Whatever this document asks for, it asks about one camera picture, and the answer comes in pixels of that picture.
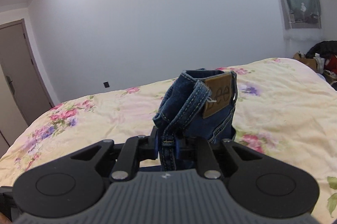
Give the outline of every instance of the black jacket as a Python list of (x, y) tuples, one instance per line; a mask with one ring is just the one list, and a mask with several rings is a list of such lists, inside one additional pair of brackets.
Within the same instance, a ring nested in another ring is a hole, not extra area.
[(322, 41), (315, 44), (305, 57), (312, 59), (318, 53), (322, 58), (329, 59), (331, 55), (337, 55), (337, 41)]

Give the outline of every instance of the gray ribbed plate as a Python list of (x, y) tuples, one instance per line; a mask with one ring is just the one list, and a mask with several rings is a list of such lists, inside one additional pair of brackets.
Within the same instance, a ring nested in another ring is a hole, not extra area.
[(195, 169), (138, 172), (131, 181), (112, 183), (101, 200), (82, 213), (57, 219), (25, 213), (15, 223), (318, 224), (309, 213), (282, 220), (255, 215), (240, 207), (221, 181), (204, 179)]

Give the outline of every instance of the door handle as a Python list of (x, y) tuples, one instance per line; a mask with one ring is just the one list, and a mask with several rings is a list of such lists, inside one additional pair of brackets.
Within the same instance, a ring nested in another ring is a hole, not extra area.
[(15, 89), (14, 89), (13, 81), (11, 80), (11, 77), (6, 76), (6, 80), (7, 80), (7, 82), (8, 82), (9, 88), (10, 88), (10, 90), (11, 90), (13, 96), (14, 96), (14, 94), (15, 94)]

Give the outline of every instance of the brown label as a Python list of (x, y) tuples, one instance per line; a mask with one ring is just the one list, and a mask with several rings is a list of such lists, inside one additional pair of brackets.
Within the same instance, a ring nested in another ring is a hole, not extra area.
[(215, 114), (230, 103), (231, 73), (206, 79), (205, 84), (212, 91), (211, 98), (214, 102), (206, 102), (203, 119)]

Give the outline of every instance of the bed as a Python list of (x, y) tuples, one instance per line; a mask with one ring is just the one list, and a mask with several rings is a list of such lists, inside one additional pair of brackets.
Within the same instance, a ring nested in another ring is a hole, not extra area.
[[(337, 92), (307, 66), (272, 58), (237, 67), (235, 141), (312, 174), (320, 185), (313, 216), (337, 217)], [(149, 135), (175, 79), (101, 93), (55, 106), (35, 120), (0, 160), (0, 185), (24, 171), (102, 139)], [(159, 161), (143, 161), (142, 166)]]

